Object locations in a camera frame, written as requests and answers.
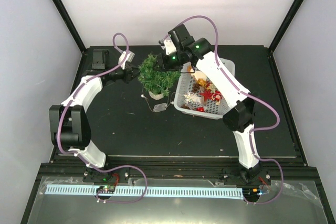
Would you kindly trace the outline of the small green christmas tree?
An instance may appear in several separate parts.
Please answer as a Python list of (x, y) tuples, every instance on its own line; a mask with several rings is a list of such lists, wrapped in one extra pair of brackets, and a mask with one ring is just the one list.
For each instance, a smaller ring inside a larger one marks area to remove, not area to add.
[(168, 97), (170, 89), (179, 80), (179, 71), (161, 71), (157, 55), (149, 54), (139, 65), (138, 80), (154, 100)]

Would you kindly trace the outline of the white plastic basket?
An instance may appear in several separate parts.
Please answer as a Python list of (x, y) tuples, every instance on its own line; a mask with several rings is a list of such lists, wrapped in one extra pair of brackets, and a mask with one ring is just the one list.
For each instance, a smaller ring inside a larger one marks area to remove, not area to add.
[(190, 64), (182, 68), (175, 98), (174, 107), (188, 115), (199, 116), (207, 119), (219, 120), (229, 111), (229, 106), (210, 79), (196, 81), (189, 72)]

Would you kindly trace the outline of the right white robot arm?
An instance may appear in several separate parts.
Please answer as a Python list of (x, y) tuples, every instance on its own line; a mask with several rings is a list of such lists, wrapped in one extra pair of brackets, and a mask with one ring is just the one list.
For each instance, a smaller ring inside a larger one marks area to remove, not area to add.
[(241, 85), (215, 55), (216, 50), (205, 38), (195, 40), (184, 25), (178, 25), (168, 32), (163, 41), (164, 52), (158, 59), (161, 71), (181, 70), (191, 65), (204, 73), (224, 97), (229, 110), (223, 115), (223, 122), (235, 137), (238, 147), (239, 169), (237, 176), (245, 183), (252, 183), (260, 172), (256, 157), (254, 129), (254, 105), (249, 90)]

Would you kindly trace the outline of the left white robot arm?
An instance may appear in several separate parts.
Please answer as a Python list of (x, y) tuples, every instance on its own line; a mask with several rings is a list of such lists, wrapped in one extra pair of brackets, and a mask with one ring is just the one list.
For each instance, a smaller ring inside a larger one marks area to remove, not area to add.
[(133, 58), (133, 52), (123, 51), (118, 64), (112, 67), (108, 50), (95, 50), (91, 67), (83, 73), (72, 94), (49, 109), (53, 145), (62, 154), (80, 158), (87, 167), (94, 169), (94, 175), (102, 182), (112, 177), (113, 169), (108, 165), (107, 155), (92, 140), (87, 110), (107, 84), (118, 80), (129, 83), (138, 76), (138, 68), (131, 63)]

